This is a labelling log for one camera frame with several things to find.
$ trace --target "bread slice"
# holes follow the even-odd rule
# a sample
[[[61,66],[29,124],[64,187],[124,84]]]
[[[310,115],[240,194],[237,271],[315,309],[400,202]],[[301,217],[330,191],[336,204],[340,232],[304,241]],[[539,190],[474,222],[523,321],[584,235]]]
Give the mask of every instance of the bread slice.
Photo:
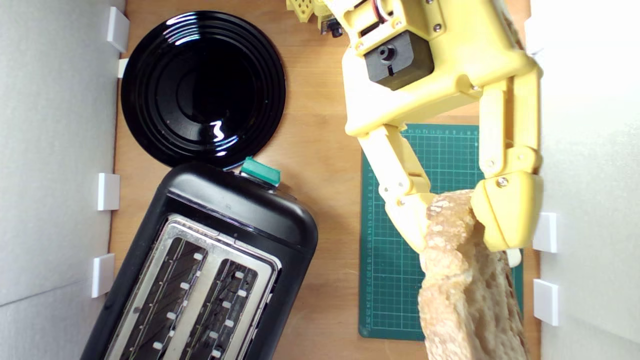
[[[471,194],[436,196],[427,210],[418,307],[428,358],[529,359],[506,254],[486,248]]]

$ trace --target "yellow 3d-printed bracket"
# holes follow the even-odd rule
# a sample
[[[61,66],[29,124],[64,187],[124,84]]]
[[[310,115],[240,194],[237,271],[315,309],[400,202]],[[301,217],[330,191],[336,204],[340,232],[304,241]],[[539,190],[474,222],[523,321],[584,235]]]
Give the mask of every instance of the yellow 3d-printed bracket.
[[[349,35],[342,60],[346,133],[358,138],[403,238],[418,252],[424,248],[426,207],[433,194],[400,131],[407,123],[480,101],[479,161],[485,179],[472,197],[474,213],[486,228],[489,249],[529,246],[543,188],[537,175],[542,71],[524,51],[502,1],[324,3]],[[433,71],[395,90],[373,82],[365,59],[377,56],[374,51],[388,55],[386,44],[407,32],[428,42]]]
[[[308,22],[311,15],[317,17],[318,30],[322,30],[323,23],[331,18],[333,14],[325,5],[324,0],[285,0],[287,10],[296,13],[300,22]]]

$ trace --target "green cutting mat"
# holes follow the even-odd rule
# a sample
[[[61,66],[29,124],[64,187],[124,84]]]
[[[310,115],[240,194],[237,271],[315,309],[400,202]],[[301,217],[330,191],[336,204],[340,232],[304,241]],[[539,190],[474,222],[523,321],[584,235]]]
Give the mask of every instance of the green cutting mat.
[[[410,124],[403,136],[427,172],[433,193],[475,188],[483,178],[478,167],[477,126]],[[365,156],[361,214],[360,334],[422,341],[417,295],[424,273],[418,255],[389,220]],[[522,308],[522,265],[513,269],[513,275]]]

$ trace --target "wooden surface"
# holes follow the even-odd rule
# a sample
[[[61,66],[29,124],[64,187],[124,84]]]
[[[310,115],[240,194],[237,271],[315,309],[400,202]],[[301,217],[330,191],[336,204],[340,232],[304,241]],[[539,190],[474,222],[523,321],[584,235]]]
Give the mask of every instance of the wooden surface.
[[[507,3],[522,33],[528,0]],[[299,23],[286,11],[284,0],[127,0],[129,52],[155,25],[193,10],[224,11],[254,23],[274,42],[285,66],[285,113],[275,136],[255,158],[282,171],[286,187],[314,216],[319,243],[274,358],[342,359],[347,354],[353,359],[426,358],[420,342],[358,335],[360,148],[344,133],[340,60],[346,36],[321,36],[315,17]],[[477,123],[477,105],[437,122]],[[168,171],[135,142],[119,104],[117,124],[115,173],[121,176],[121,199],[120,210],[113,213],[109,249],[116,254],[116,270]],[[537,276],[538,264],[532,252],[525,258],[525,326],[532,358],[539,359],[540,325],[531,311],[531,279]]]

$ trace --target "white panel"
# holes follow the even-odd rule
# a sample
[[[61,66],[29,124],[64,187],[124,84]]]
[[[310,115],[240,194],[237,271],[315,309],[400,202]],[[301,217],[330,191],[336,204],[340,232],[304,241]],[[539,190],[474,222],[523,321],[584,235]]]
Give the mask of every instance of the white panel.
[[[106,254],[93,259],[91,297],[107,293],[113,285],[115,254]]]
[[[639,4],[597,4],[554,2],[564,25],[541,53],[542,211],[559,237],[541,278],[562,290],[543,360],[640,359]]]
[[[0,304],[88,281],[108,252],[111,214],[96,211],[96,189],[115,144],[109,5],[0,1],[0,274],[11,275]]]
[[[98,174],[98,210],[120,208],[120,175]]]
[[[533,316],[549,325],[558,325],[558,285],[533,280]]]
[[[540,214],[536,233],[533,236],[533,248],[544,252],[558,251],[556,214]]]
[[[0,359],[78,359],[104,297],[81,281],[0,306]]]
[[[115,6],[112,6],[109,11],[107,41],[121,53],[127,51],[127,44],[129,43],[129,19]]]
[[[542,360],[638,360],[640,344],[569,317],[558,327],[542,323]]]

